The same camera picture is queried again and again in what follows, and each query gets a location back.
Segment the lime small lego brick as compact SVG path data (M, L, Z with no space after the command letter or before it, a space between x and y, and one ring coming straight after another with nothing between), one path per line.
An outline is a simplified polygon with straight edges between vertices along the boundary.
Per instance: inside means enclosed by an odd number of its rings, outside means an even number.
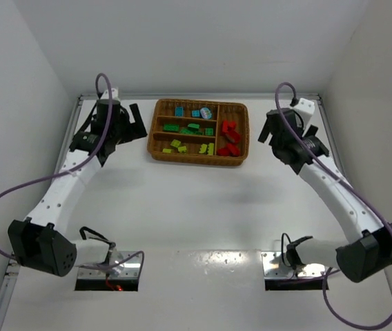
M173 139L170 145L174 148L178 148L181 145L181 141Z

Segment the red lego brick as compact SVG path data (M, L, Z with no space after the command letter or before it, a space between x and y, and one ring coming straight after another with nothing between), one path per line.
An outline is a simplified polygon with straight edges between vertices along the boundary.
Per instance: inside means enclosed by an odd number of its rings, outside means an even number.
M217 155L221 157L239 157L240 149L232 143L227 143L225 147L217 150Z

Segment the long green lego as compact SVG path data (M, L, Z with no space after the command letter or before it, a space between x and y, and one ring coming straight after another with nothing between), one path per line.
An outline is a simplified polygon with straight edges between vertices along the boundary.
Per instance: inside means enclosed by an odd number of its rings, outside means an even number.
M164 124L163 131L164 132L179 132L179 125L171 124L171 123Z

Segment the green lego plate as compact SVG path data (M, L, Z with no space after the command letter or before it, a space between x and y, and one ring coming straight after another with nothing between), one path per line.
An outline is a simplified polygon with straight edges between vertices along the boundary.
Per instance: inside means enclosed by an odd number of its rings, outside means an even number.
M179 132L180 134L194 134L192 130L182 129Z

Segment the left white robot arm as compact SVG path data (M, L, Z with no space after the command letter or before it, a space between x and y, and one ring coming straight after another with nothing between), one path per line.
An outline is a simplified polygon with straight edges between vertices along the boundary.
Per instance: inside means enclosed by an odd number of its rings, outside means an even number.
M65 234L86 186L116 147L146 135L136 103L124 108L117 99L96 101L41 202L23 221L9 225L9 240L20 266L64 277L73 268L109 272L128 261L116 255L114 242L97 234L83 235L78 241L69 241Z

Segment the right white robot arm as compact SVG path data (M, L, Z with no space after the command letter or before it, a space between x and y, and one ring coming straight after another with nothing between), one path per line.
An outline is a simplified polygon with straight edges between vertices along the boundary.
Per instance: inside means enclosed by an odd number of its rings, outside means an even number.
M293 269L320 263L359 283L392 265L392 223L385 228L373 211L353 195L316 132L315 126L304 130L299 113L284 108L281 113L267 112L258 140L269 142L275 157L314 189L346 240L320 241L305 236L289 243L282 256Z

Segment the red lego arch piece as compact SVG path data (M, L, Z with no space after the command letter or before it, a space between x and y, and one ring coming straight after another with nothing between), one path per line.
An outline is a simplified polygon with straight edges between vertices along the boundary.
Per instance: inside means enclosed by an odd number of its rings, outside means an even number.
M235 121L227 121L227 120L223 120L222 121L222 126L221 126L221 134L225 135L227 134L229 131L231 130L235 130L236 129L236 122Z

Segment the red lego arch half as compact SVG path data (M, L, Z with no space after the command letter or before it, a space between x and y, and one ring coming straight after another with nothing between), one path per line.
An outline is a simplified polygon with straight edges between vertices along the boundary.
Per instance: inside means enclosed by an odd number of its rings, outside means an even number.
M241 135L234 130L228 131L224 136L232 144L238 144L241 141Z

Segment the lime green lego piece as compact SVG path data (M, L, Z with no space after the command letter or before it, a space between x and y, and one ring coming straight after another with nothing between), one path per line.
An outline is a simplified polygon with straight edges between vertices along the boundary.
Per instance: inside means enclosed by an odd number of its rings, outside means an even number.
M215 150L214 143L208 143L208 144L203 143L200 145L199 154L214 155L214 150Z

